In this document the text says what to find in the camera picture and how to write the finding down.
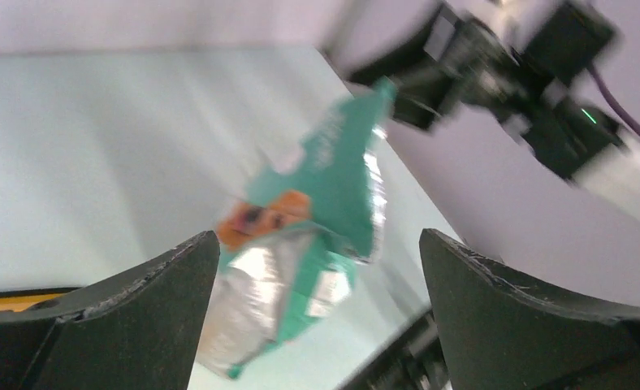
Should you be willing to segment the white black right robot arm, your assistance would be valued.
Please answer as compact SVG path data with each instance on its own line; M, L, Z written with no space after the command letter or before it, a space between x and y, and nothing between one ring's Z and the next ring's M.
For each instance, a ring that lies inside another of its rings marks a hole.
M458 106L485 110L555 176L640 223L640 124L595 68L617 34L588 1L439 1L348 81L391 80L393 119L424 132Z

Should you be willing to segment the green white pet food bag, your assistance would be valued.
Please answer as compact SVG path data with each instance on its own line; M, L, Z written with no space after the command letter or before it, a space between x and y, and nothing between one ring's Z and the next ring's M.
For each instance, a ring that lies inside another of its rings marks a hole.
M387 197L374 150L395 99L381 79L335 103L218 222L198 363L234 379L352 294L358 266L383 247Z

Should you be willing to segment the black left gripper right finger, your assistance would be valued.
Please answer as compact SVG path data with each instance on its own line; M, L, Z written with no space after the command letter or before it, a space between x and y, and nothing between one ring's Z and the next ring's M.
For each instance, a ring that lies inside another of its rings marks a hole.
M423 273L456 389L640 389L640 307L589 297L425 229Z

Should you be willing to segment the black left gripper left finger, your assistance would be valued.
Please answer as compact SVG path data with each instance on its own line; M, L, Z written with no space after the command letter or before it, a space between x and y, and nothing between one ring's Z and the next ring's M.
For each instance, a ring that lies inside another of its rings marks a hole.
M0 311L0 389L185 389L219 260L213 232L33 308Z

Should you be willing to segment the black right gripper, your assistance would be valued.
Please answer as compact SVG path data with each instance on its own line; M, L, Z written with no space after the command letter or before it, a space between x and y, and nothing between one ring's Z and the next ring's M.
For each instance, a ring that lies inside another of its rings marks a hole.
M422 25L381 56L350 71L347 81L396 88L392 118L427 132L456 105L478 94L478 77L508 57L499 37L474 16L438 2Z

